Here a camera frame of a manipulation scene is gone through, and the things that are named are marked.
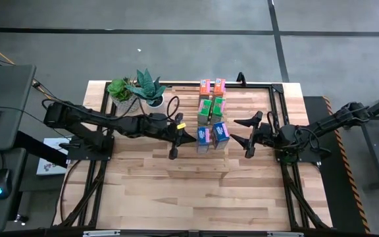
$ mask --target green plant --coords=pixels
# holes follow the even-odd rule
[[[134,88],[134,82],[124,77],[123,79],[115,79],[109,84],[108,92],[112,97],[118,99],[119,101],[127,101],[131,98],[132,92],[128,89]]]
[[[153,82],[147,69],[145,69],[144,74],[137,70],[138,84],[141,87],[126,86],[126,88],[139,98],[145,99],[147,104],[152,105],[162,96],[164,89],[166,89],[166,86],[161,86],[159,84],[159,78],[160,77]]]

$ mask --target blue box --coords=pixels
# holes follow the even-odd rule
[[[207,153],[210,145],[210,132],[207,127],[197,129],[197,153]]]
[[[226,144],[229,141],[229,133],[224,122],[217,122],[213,124],[211,137],[215,149],[224,149],[226,147]]]

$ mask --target plant pot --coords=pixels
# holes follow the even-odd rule
[[[131,106],[132,102],[137,98],[136,95],[132,94],[130,99],[127,101],[119,101],[117,98],[111,96],[113,103],[116,105],[116,111],[119,115],[123,115],[128,108]],[[134,102],[131,106],[131,109],[128,111],[129,113],[136,111],[139,108],[138,100]]]
[[[151,109],[158,109],[162,107],[164,104],[164,96],[160,97],[158,100],[156,100],[152,105],[147,104],[148,107]]]

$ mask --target white pot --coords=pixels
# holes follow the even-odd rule
[[[116,111],[119,115],[122,115],[127,111],[127,109],[130,107],[132,102],[137,98],[136,95],[132,94],[130,99],[127,101],[119,101],[117,98],[114,98],[111,96],[113,103],[116,105]],[[131,109],[128,111],[129,113],[136,111],[139,108],[138,100],[134,102],[134,104],[131,106]]]
[[[151,109],[158,109],[158,108],[162,107],[163,104],[164,104],[164,96],[162,95],[162,103],[160,105],[158,105],[158,106],[151,106],[151,105],[147,104],[147,106],[150,107]]]

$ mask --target yellow label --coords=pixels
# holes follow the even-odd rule
[[[177,126],[176,126],[176,128],[177,129],[183,129],[183,128],[185,128],[187,125],[183,122],[182,124],[178,124]]]

